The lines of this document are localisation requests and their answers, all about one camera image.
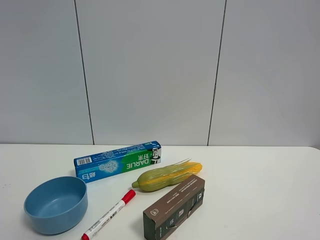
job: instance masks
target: bowl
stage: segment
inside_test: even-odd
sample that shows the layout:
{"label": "bowl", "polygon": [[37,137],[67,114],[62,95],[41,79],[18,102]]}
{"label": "bowl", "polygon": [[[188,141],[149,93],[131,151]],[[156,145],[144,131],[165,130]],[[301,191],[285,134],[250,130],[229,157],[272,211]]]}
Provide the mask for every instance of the bowl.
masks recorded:
{"label": "bowl", "polygon": [[77,225],[88,208],[86,183],[62,176],[36,187],[24,201],[24,211],[34,229],[46,235],[63,233]]}

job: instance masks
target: toothpaste box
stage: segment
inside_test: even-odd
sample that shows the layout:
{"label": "toothpaste box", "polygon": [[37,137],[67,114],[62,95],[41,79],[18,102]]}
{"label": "toothpaste box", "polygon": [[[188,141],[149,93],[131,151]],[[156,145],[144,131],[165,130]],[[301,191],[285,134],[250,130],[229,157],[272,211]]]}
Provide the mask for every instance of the toothpaste box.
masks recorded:
{"label": "toothpaste box", "polygon": [[161,145],[146,142],[74,159],[76,176],[86,183],[161,162]]}

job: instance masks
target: white table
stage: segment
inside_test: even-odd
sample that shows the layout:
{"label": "white table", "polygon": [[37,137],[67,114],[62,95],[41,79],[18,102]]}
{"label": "white table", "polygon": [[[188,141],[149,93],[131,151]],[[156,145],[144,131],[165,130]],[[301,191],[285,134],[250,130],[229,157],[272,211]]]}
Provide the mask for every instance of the white table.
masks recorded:
{"label": "white table", "polygon": [[[164,146],[162,163],[88,183],[88,209],[71,230],[34,232],[23,204],[36,186],[74,176],[73,159],[120,146],[0,145],[0,233],[4,240],[79,240],[146,170],[186,158],[203,164],[203,205],[170,240],[320,239],[320,151],[311,147]],[[142,240],[142,212],[173,187],[137,196],[94,237]]]}

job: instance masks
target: toy corn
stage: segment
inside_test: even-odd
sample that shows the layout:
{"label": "toy corn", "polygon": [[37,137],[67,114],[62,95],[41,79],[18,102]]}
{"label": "toy corn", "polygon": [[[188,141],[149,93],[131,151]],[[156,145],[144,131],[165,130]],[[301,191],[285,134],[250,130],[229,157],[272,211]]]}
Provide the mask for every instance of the toy corn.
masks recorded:
{"label": "toy corn", "polygon": [[201,163],[190,162],[190,160],[186,159],[169,166],[146,171],[138,177],[137,181],[132,183],[132,187],[152,192],[169,185],[181,183],[192,174],[199,173],[202,169]]}

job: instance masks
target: marker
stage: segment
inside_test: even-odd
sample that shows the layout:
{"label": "marker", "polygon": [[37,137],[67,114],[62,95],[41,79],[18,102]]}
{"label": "marker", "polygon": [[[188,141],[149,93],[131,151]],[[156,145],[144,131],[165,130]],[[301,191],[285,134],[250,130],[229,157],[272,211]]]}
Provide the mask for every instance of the marker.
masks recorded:
{"label": "marker", "polygon": [[129,190],[116,205],[83,234],[81,240],[91,240],[135,195],[134,190]]}

